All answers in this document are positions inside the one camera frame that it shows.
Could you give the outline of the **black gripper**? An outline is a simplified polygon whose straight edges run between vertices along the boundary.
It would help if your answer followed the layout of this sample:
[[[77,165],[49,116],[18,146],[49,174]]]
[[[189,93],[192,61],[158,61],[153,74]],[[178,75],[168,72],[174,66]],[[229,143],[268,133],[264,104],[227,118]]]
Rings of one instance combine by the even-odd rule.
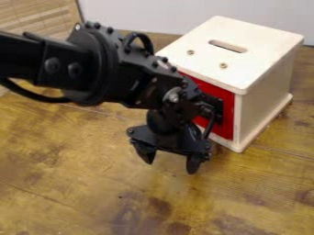
[[[145,124],[126,130],[129,142],[146,164],[153,163],[157,151],[172,152],[186,156],[186,173],[193,174],[211,159],[211,143],[201,137],[203,128],[193,122],[200,94],[192,82],[184,88],[174,87],[161,108],[146,111]]]

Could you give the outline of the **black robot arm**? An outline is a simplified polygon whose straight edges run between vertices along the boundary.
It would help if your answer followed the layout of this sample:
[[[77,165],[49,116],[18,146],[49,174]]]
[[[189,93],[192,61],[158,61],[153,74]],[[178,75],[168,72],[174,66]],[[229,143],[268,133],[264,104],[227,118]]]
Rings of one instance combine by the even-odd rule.
[[[44,103],[112,102],[144,109],[145,124],[126,130],[142,161],[152,163],[158,151],[173,152],[186,157],[193,174],[209,159],[209,131],[192,119],[213,119],[215,108],[193,81],[154,55],[141,33],[121,36],[92,22],[76,24],[62,40],[0,31],[0,85]]]

